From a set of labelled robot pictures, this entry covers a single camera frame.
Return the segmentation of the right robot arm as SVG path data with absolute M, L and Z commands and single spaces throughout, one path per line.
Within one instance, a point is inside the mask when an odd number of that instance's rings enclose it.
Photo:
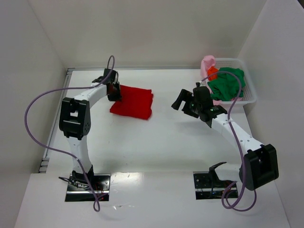
M 240 181 L 246 189 L 254 191 L 279 177 L 275 147 L 254 139 L 235 123 L 224 107 L 214 105 L 205 86 L 196 87 L 191 92 L 182 89 L 172 108 L 179 110 L 182 102 L 185 103 L 181 109 L 184 114 L 199 118 L 242 152 L 240 165 L 223 161 L 209 168 L 212 183 Z

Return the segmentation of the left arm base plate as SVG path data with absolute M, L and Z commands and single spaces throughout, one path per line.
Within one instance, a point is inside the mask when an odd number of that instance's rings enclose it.
M 110 174 L 95 174 L 91 184 L 99 201 L 109 201 Z M 68 181 L 65 202 L 94 201 L 92 191 L 87 183 Z

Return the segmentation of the red t-shirt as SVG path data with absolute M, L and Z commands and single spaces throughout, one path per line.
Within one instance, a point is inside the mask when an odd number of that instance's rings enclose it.
M 151 89 L 142 89 L 121 85 L 121 101 L 116 101 L 110 113 L 148 120 L 152 115 L 153 93 Z

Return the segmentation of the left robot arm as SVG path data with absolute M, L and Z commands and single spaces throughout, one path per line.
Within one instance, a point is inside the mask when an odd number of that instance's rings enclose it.
M 70 182 L 73 184 L 89 185 L 94 181 L 94 169 L 87 146 L 87 135 L 92 126 L 90 109 L 104 97 L 111 102 L 122 99 L 118 77 L 117 71 L 106 68 L 104 74 L 93 80 L 88 89 L 62 100 L 59 129 L 70 146 L 73 158 Z

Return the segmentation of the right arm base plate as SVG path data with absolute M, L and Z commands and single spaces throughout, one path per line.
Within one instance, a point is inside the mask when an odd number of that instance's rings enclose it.
M 230 180 L 224 180 L 213 184 L 207 171 L 194 172 L 193 179 L 196 200 L 219 200 L 226 187 L 232 183 Z

